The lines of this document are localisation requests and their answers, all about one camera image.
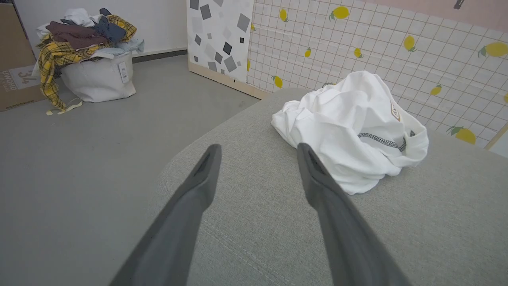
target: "light blue garment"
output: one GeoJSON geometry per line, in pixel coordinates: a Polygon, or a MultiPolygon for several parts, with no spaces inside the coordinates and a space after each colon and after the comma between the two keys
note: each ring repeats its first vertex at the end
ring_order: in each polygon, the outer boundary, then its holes
{"type": "Polygon", "coordinates": [[[145,40],[132,38],[130,41],[125,43],[118,43],[115,47],[112,48],[102,48],[98,49],[96,53],[107,53],[113,56],[126,54],[130,51],[137,51],[139,53],[145,50],[145,40]]]}

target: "pink wall section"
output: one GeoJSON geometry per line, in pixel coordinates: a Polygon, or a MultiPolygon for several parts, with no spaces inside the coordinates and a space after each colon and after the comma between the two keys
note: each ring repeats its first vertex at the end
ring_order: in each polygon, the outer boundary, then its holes
{"type": "Polygon", "coordinates": [[[508,0],[366,0],[370,3],[411,10],[508,33],[508,0]]]}

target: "maroon garment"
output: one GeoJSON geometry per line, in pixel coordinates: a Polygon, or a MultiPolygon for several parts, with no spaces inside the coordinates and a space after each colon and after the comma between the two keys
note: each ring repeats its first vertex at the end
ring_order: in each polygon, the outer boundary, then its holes
{"type": "Polygon", "coordinates": [[[74,49],[106,43],[108,40],[90,27],[61,24],[51,21],[46,26],[56,42],[69,42],[74,49]]]}

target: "clothing label patch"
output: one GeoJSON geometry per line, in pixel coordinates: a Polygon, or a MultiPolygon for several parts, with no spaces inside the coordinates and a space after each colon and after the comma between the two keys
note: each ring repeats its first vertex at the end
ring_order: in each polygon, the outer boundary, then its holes
{"type": "Polygon", "coordinates": [[[33,87],[41,83],[41,78],[32,76],[34,66],[20,67],[2,71],[0,74],[0,85],[5,92],[33,87]]]}
{"type": "Polygon", "coordinates": [[[395,105],[393,105],[393,102],[390,101],[390,104],[392,106],[391,110],[392,110],[393,117],[395,117],[395,119],[400,121],[400,113],[399,113],[399,111],[395,108],[395,105]]]}
{"type": "Polygon", "coordinates": [[[118,69],[120,70],[120,76],[122,77],[122,82],[123,83],[129,82],[129,75],[127,74],[127,66],[125,65],[125,62],[119,63],[118,69]]]}

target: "white label on cardboard box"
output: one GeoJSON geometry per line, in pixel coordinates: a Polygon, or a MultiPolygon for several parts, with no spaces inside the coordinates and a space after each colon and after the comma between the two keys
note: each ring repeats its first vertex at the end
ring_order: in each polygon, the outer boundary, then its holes
{"type": "Polygon", "coordinates": [[[123,83],[129,82],[129,75],[127,74],[127,66],[125,65],[125,62],[119,63],[118,69],[120,70],[120,76],[122,77],[122,82],[123,83]]]}
{"type": "Polygon", "coordinates": [[[33,66],[15,68],[2,71],[0,85],[5,92],[33,87],[41,83],[41,78],[32,76],[33,66]]]}

